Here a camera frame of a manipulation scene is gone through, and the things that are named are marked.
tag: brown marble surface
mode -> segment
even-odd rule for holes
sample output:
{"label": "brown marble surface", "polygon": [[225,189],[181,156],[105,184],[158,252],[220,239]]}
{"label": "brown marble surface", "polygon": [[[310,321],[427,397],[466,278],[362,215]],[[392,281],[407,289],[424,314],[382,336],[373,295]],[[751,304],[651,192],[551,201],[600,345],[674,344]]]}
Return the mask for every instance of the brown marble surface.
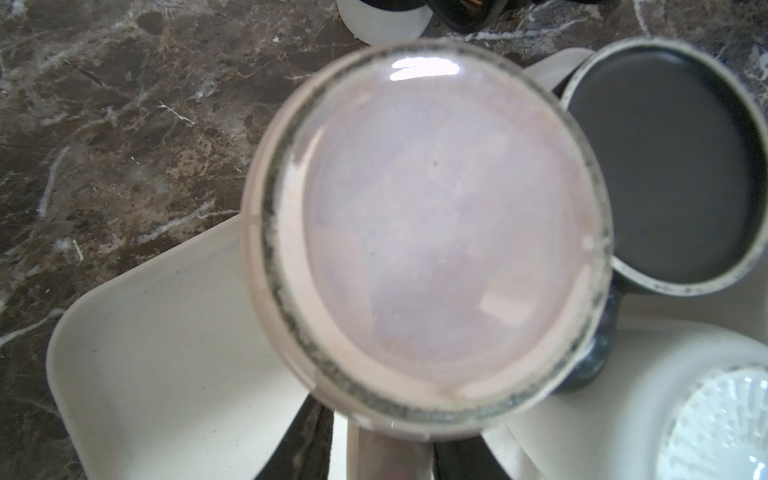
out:
{"label": "brown marble surface", "polygon": [[[426,34],[522,64],[682,38],[768,109],[767,0],[547,0]],[[0,478],[84,477],[45,381],[57,319],[234,215],[281,102],[360,47],[333,0],[0,0]]]}

